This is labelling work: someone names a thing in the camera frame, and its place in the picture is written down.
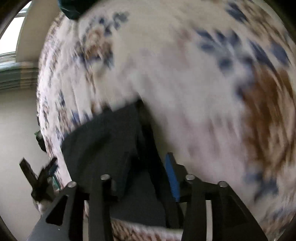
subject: black fabric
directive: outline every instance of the black fabric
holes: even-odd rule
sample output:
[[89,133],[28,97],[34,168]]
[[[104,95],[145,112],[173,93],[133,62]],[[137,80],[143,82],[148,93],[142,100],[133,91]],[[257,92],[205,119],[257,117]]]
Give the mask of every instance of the black fabric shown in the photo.
[[58,0],[59,8],[71,20],[77,20],[98,0]]
[[38,145],[40,146],[41,150],[46,152],[45,142],[43,138],[36,137],[36,140],[38,141]]
[[115,112],[105,111],[67,136],[62,153],[72,180],[87,193],[91,191],[94,175],[112,177],[112,194],[120,201],[111,205],[111,217],[149,226],[167,226],[165,210],[168,208],[163,204],[175,204],[171,207],[177,210],[176,203],[152,130],[149,125],[144,129],[136,104]]
[[16,238],[12,235],[10,230],[5,225],[1,216],[0,216],[0,240],[1,241],[17,241]]

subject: window frame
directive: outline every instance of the window frame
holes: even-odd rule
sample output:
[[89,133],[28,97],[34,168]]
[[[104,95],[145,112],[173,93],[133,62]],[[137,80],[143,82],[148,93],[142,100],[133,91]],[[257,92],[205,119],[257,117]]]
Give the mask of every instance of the window frame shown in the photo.
[[[28,10],[29,10],[31,4],[32,4],[32,1],[26,2],[26,4],[25,4],[25,5],[23,6],[23,8],[18,12],[18,14],[17,14],[15,17],[13,17],[13,18],[9,21],[9,23],[6,25],[6,27],[5,27],[5,28],[3,29],[3,31],[0,33],[0,39],[3,37],[3,34],[6,32],[7,28],[9,27],[9,25],[11,24],[11,22],[12,22],[15,18],[25,17],[25,16],[27,15],[27,12],[28,12]],[[0,63],[7,62],[7,61],[14,61],[15,58],[16,58],[16,51],[0,54]]]

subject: floral blanket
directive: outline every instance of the floral blanket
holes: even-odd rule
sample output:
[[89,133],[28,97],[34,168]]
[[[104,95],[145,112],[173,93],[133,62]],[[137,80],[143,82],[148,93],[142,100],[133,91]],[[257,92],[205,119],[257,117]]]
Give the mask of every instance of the floral blanket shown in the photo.
[[[71,180],[65,136],[105,105],[117,109],[140,95],[161,158],[173,152],[203,181],[227,181],[267,237],[278,238],[296,212],[295,50],[259,0],[108,0],[79,21],[61,13],[37,89],[61,185]],[[144,238],[136,224],[128,228],[113,231],[122,231],[120,240],[181,238],[152,227]]]

